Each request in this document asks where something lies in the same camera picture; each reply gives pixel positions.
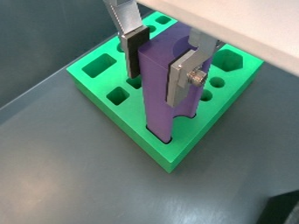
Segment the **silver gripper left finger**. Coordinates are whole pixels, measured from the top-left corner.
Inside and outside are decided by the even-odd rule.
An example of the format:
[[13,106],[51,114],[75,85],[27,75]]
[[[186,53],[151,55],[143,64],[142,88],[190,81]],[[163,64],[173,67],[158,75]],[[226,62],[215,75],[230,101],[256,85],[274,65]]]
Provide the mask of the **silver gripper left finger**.
[[150,40],[150,28],[143,24],[135,0],[103,1],[118,29],[127,75],[134,79],[141,74],[138,49]]

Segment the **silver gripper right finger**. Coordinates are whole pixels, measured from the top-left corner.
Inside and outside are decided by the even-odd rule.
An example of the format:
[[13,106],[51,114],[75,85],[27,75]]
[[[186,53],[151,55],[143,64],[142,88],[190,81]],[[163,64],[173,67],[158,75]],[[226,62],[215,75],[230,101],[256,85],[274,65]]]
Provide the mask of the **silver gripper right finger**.
[[207,79],[203,63],[223,47],[225,43],[203,31],[191,28],[189,43],[195,50],[189,50],[170,65],[166,101],[177,107],[186,98],[190,86],[201,87]]

